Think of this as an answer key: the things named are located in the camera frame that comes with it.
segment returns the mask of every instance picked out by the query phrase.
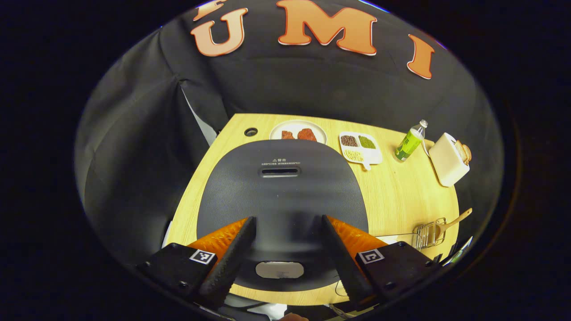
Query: wire basket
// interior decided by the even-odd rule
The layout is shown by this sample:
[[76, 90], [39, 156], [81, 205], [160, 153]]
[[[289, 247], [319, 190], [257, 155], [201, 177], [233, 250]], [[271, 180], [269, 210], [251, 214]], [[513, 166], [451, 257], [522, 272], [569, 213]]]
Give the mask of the wire basket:
[[444, 242], [444, 238], [446, 237], [446, 231], [441, 233], [438, 239], [436, 239], [435, 223], [446, 224], [446, 218], [439, 218], [434, 222], [418, 225], [412, 230], [414, 234], [418, 235], [418, 237], [416, 238], [416, 243], [414, 244], [414, 247], [417, 250], [420, 251], [423, 248], [436, 246]]

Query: bottle label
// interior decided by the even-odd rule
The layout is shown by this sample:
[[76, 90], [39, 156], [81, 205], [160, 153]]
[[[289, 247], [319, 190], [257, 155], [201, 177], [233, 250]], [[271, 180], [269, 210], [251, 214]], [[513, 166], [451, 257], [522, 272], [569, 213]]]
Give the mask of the bottle label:
[[412, 154], [412, 152], [415, 151], [416, 147], [418, 147], [421, 141], [422, 139], [417, 137], [417, 135], [413, 134], [413, 132], [409, 130], [407, 136], [395, 150], [395, 156], [398, 159], [405, 161]]

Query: screw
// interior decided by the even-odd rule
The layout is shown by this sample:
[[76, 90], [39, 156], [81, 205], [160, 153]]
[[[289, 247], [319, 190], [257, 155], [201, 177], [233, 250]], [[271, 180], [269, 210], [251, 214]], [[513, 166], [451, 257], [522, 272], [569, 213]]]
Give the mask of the screw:
[[394, 283], [394, 282], [387, 282], [387, 283], [385, 284], [385, 289], [386, 289], [386, 290], [392, 290], [392, 289], [394, 289], [395, 287], [396, 287], [396, 283]]

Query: yellow grains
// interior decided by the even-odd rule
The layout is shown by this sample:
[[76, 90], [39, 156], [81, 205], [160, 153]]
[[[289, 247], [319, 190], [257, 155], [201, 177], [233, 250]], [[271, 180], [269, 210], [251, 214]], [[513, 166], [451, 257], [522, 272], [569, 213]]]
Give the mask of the yellow grains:
[[358, 151], [344, 150], [343, 154], [352, 161], [362, 162], [363, 155]]

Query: white plate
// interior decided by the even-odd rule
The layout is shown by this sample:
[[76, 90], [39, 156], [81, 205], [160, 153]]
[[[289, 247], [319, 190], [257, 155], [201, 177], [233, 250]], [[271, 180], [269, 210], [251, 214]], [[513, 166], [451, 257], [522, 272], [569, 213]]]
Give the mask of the white plate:
[[312, 122], [303, 121], [301, 119], [294, 119], [292, 121], [279, 123], [276, 127], [274, 127], [274, 129], [272, 129], [270, 133], [270, 139], [281, 139], [282, 130], [290, 131], [293, 137], [297, 139], [297, 134], [302, 129], [305, 128], [309, 128], [311, 129], [311, 131], [313, 131], [313, 135], [315, 136], [315, 139], [317, 139], [318, 142], [322, 144], [327, 144], [327, 134], [325, 133], [323, 128], [319, 127], [318, 125]]
[[[357, 142], [357, 147], [343, 145], [341, 143], [341, 137], [343, 137], [343, 136], [353, 136], [355, 138], [355, 141]], [[368, 149], [368, 148], [361, 146], [361, 141], [359, 140], [359, 136], [367, 137], [368, 139], [370, 139], [373, 142], [373, 144], [375, 144], [375, 148], [374, 149]], [[370, 164], [380, 164], [383, 161], [383, 156], [381, 155], [381, 150], [379, 149], [379, 144], [377, 143], [377, 140], [375, 139], [375, 137], [373, 137], [369, 134], [354, 133], [352, 131], [342, 131], [339, 134], [339, 145], [341, 145], [341, 154], [343, 155], [343, 157], [346, 160], [348, 160], [352, 163], [363, 164], [365, 169], [368, 171], [371, 170]], [[361, 155], [363, 155], [363, 161], [358, 162], [356, 160], [349, 159], [347, 156], [345, 156], [345, 153], [344, 153], [345, 150], [352, 150], [352, 151], [360, 152]]]

